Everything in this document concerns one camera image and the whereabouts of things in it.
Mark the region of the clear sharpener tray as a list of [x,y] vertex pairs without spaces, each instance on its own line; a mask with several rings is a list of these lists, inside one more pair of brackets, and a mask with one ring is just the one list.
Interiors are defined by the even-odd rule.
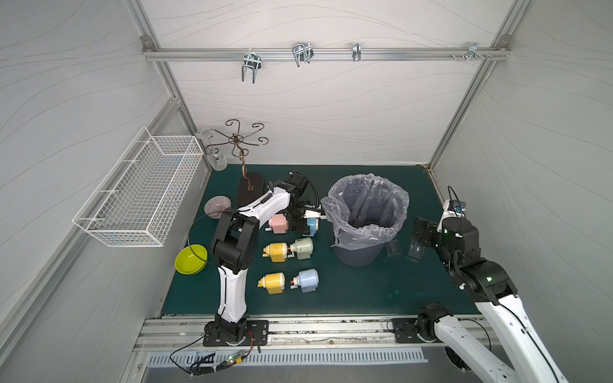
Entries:
[[386,244],[388,258],[398,257],[403,254],[402,244],[398,239],[393,239]]
[[425,256],[426,249],[424,246],[417,240],[411,239],[409,250],[407,252],[407,256],[413,263],[418,263]]

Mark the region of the pink pencil sharpener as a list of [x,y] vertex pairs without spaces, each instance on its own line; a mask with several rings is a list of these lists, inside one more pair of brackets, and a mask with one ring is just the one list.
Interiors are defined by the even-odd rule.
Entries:
[[271,231],[275,235],[287,234],[289,232],[289,222],[285,215],[276,214],[268,220],[268,228],[266,231]]

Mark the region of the green pencil sharpener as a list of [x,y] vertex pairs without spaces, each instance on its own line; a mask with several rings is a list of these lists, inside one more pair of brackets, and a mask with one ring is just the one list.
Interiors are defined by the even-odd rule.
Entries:
[[314,251],[313,240],[309,237],[297,239],[290,245],[290,251],[297,260],[305,260],[311,258]]

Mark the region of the light blue pencil sharpener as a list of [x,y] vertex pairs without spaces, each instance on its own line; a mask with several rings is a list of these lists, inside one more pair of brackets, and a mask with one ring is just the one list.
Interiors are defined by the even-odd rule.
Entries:
[[302,293],[315,292],[319,286],[319,273],[316,269],[300,271],[290,282],[290,289],[300,289]]

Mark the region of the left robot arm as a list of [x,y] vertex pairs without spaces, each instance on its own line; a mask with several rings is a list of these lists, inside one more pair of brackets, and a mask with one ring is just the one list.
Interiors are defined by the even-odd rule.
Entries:
[[290,172],[286,180],[271,184],[249,204],[221,212],[208,257],[219,272],[220,305],[206,333],[230,345],[244,340],[247,272],[255,259],[260,230],[282,215],[288,231],[307,238],[314,236],[322,214],[320,199],[316,198],[314,204],[302,200],[306,189],[313,187],[303,173]]

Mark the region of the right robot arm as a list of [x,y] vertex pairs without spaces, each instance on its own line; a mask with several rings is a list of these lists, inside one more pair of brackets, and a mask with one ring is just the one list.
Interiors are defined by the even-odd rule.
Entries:
[[499,359],[440,303],[429,304],[418,315],[416,327],[422,340],[444,343],[450,357],[483,382],[566,381],[531,323],[509,274],[482,257],[479,231],[464,215],[444,213],[438,223],[418,218],[413,239],[437,252],[450,279],[472,298],[510,362]]

